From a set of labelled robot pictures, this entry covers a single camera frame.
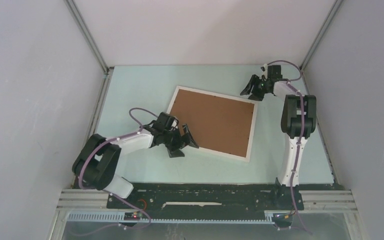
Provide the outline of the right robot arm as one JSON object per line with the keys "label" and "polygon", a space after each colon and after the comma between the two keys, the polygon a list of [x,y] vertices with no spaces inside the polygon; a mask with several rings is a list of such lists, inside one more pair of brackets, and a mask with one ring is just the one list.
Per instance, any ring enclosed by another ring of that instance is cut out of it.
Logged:
{"label": "right robot arm", "polygon": [[317,98],[303,94],[284,78],[281,65],[265,64],[260,69],[262,74],[253,74],[240,95],[261,102],[265,95],[272,94],[283,101],[280,129],[285,134],[285,152],[277,182],[294,188],[299,185],[305,145],[316,129]]}

